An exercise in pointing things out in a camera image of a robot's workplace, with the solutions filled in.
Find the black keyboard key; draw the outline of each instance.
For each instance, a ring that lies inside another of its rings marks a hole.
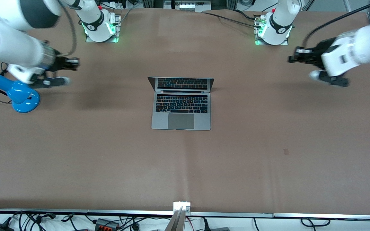
[[[171,112],[188,113],[188,110],[172,109]]]

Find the laptop screen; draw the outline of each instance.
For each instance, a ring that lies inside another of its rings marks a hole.
[[[207,90],[209,81],[208,79],[158,78],[156,84],[159,89]]]

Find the red cable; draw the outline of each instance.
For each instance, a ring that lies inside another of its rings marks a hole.
[[[191,220],[189,219],[189,217],[186,217],[186,219],[188,219],[188,221],[189,221],[189,225],[191,225],[192,231],[195,231],[194,226],[192,225],[192,222],[191,222]]]

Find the open silver laptop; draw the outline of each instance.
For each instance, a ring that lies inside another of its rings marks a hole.
[[[153,129],[210,130],[213,79],[148,77],[154,88]]]

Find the brown tabletop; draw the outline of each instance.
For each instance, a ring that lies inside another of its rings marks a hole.
[[[78,26],[81,67],[59,72],[72,85],[39,90],[29,114],[0,104],[0,208],[170,210],[187,200],[192,211],[370,215],[370,64],[335,88],[286,62],[340,14],[301,12],[289,46],[276,47],[178,10],[132,10],[117,44],[85,43]],[[356,14],[308,44],[366,23]],[[65,16],[31,35],[71,45]],[[148,76],[215,78],[212,130],[152,130]]]

